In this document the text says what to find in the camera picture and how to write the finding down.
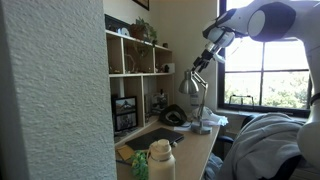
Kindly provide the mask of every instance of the desk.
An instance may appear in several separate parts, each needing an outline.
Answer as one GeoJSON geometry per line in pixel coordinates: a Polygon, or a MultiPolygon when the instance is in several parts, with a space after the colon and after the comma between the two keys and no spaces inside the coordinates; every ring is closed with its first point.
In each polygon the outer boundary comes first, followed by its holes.
{"type": "MultiPolygon", "coordinates": [[[[127,140],[138,137],[159,127],[173,130],[172,126],[166,126],[157,121],[150,126],[145,127],[141,132],[133,135],[127,140]]],[[[184,139],[178,143],[177,147],[172,148],[172,154],[176,158],[176,180],[201,179],[209,155],[216,141],[219,128],[220,126],[213,126],[212,132],[207,135],[199,135],[191,131],[177,131],[184,134],[184,139]]],[[[119,144],[117,147],[120,147],[123,144],[125,144],[125,142],[119,144]]],[[[117,177],[118,180],[134,179],[131,173],[131,166],[117,163],[117,177]]]]}

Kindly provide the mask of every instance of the lamp shade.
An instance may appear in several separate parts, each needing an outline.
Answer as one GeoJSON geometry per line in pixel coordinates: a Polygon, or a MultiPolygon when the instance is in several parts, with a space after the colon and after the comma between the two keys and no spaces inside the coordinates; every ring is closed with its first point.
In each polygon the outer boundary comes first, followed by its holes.
{"type": "Polygon", "coordinates": [[[198,85],[192,79],[192,72],[190,70],[184,72],[184,79],[180,84],[179,91],[183,94],[194,94],[199,91],[198,85]]]}

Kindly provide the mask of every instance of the green object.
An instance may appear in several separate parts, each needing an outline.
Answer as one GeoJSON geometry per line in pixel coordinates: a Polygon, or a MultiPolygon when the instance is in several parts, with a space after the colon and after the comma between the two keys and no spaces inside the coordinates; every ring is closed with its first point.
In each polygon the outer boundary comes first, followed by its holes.
{"type": "Polygon", "coordinates": [[[152,42],[153,45],[157,44],[158,36],[157,31],[152,27],[148,22],[146,22],[143,18],[139,17],[139,19],[136,21],[137,25],[143,25],[147,29],[147,36],[148,39],[150,39],[150,42],[152,42]]]}
{"type": "Polygon", "coordinates": [[[148,180],[147,154],[144,151],[135,151],[131,160],[133,175],[139,180],[148,180]]]}

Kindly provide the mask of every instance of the potted plant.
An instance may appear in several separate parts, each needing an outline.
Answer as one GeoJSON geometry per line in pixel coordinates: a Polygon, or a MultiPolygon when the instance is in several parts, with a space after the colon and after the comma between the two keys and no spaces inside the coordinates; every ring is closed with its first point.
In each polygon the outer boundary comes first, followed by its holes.
{"type": "Polygon", "coordinates": [[[136,24],[130,25],[130,34],[132,37],[142,41],[149,41],[153,45],[157,44],[157,31],[143,18],[139,17],[136,24]]]}

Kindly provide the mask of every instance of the water bottle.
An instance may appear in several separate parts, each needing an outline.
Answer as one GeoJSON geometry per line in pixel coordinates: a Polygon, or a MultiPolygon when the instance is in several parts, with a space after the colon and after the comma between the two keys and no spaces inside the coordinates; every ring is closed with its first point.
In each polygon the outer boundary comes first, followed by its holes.
{"type": "Polygon", "coordinates": [[[148,157],[149,180],[174,180],[175,158],[166,139],[160,139],[150,145],[148,157]]]}

